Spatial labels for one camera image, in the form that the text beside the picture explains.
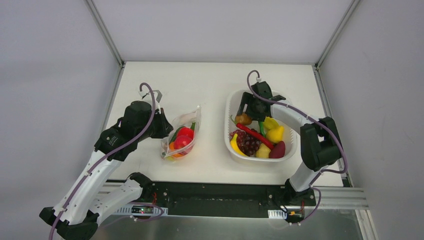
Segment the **white plastic basket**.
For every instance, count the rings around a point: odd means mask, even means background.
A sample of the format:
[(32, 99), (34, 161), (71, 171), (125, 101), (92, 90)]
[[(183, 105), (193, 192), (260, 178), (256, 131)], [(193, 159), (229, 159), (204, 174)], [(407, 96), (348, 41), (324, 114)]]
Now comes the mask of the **white plastic basket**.
[(298, 147), (298, 134), (291, 129), (285, 122), (277, 120), (277, 123), (284, 127), (283, 133), (283, 142), (285, 143), (285, 154), (281, 158), (257, 158), (257, 157), (247, 157), (238, 154), (231, 146), (231, 137), (230, 133), (237, 130), (238, 128), (232, 122), (232, 119), (235, 117), (239, 109), (239, 105), (242, 99), (244, 92), (247, 92), (248, 89), (239, 89), (231, 92), (227, 99), (224, 110), (224, 139), (226, 140), (225, 145), (230, 152), (232, 159), (236, 162), (242, 164), (256, 164), (256, 165), (271, 165), (280, 162), (287, 161), (293, 157), (297, 151)]

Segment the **green cucumber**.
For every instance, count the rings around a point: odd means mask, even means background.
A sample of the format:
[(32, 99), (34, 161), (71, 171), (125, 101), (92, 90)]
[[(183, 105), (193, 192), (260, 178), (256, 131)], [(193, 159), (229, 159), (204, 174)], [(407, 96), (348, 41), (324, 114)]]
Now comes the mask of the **green cucumber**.
[(179, 131), (180, 131), (181, 129), (183, 129), (183, 128), (185, 128), (185, 126), (180, 126), (180, 127), (179, 127), (176, 131), (175, 131), (175, 133), (172, 135), (171, 139), (169, 140), (169, 144), (173, 143), (173, 142), (176, 140), (176, 138), (177, 138), (177, 136), (178, 136)]

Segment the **brown kiwi fruit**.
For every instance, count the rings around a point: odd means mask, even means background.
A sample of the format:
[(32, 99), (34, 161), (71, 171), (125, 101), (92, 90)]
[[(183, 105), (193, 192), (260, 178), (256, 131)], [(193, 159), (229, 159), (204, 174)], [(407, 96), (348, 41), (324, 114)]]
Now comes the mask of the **brown kiwi fruit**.
[(253, 122), (253, 120), (252, 120), (252, 118), (251, 117), (249, 117), (245, 112), (243, 112), (242, 114), (240, 114), (240, 115), (237, 115), (236, 117), (235, 117), (235, 122), (237, 123), (237, 124), (241, 124), (241, 125), (244, 125), (244, 126), (248, 126), (248, 125), (250, 125), (252, 122)]

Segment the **orange fruit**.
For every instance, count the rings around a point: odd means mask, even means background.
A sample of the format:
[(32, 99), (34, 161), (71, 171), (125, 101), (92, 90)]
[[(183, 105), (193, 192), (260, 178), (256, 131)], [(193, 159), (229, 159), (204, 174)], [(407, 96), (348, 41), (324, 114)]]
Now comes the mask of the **orange fruit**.
[[(174, 142), (171, 142), (169, 145), (169, 151), (171, 153), (175, 152), (177, 149), (174, 146)], [(173, 158), (181, 158), (184, 156), (184, 154), (180, 153), (180, 152), (175, 152), (174, 154), (171, 155)]]

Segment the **clear zip top bag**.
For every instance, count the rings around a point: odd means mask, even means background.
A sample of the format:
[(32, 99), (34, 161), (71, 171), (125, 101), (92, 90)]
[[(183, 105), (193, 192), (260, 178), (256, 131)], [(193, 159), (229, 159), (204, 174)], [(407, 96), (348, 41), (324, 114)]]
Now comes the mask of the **clear zip top bag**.
[(187, 156), (196, 144), (200, 130), (202, 108), (177, 116), (171, 123), (173, 130), (161, 140), (161, 157), (168, 161), (178, 161)]

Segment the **red tomato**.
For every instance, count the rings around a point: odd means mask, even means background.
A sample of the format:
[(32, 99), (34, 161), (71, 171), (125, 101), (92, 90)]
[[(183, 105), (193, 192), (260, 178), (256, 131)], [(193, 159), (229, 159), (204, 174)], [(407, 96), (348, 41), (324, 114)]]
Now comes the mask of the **red tomato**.
[(195, 135), (195, 132), (193, 129), (184, 126), (178, 131), (176, 136), (177, 137), (183, 136), (183, 137), (188, 137), (190, 139), (193, 139), (194, 135)]

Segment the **yellow pear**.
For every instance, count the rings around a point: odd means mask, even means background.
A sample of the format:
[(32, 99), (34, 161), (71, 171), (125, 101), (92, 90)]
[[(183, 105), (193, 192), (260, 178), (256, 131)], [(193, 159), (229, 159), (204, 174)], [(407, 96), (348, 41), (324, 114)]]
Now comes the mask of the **yellow pear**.
[(283, 126), (277, 126), (275, 128), (270, 129), (265, 137), (268, 141), (273, 144), (278, 144), (283, 140), (285, 128)]

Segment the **red apple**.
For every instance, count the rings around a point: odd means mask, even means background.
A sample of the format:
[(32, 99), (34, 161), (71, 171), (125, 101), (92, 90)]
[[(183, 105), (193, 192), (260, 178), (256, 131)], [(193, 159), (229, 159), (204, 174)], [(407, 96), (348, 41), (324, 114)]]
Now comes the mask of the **red apple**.
[(177, 137), (176, 140), (174, 141), (174, 147), (177, 150), (179, 150), (179, 149), (182, 149), (182, 148), (186, 147), (191, 142), (192, 142), (192, 139), (190, 139), (189, 137), (180, 136), (180, 137)]

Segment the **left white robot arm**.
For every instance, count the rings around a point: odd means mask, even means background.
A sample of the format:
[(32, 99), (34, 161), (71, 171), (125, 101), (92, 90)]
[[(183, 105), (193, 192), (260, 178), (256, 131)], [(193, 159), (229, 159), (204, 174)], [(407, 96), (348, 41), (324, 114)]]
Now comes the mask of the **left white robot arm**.
[(152, 198), (153, 182), (140, 172), (103, 198), (97, 194), (110, 175), (134, 152), (140, 141), (163, 139), (173, 130), (157, 101), (134, 101), (124, 116), (104, 130), (91, 157), (72, 188), (54, 207), (45, 207), (40, 218), (65, 240), (89, 240), (99, 225), (127, 203)]

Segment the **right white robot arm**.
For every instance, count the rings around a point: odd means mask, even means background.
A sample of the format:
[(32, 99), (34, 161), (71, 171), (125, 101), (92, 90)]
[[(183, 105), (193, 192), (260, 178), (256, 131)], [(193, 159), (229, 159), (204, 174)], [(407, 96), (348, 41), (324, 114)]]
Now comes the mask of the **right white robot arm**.
[(257, 82), (249, 90), (241, 90), (237, 116), (246, 114), (253, 121), (263, 122), (271, 117), (283, 122), (300, 137), (302, 163), (284, 184), (284, 200), (296, 205), (312, 189), (328, 166), (346, 155), (335, 120), (326, 116), (316, 118), (291, 104), (282, 95), (274, 95), (267, 82)]

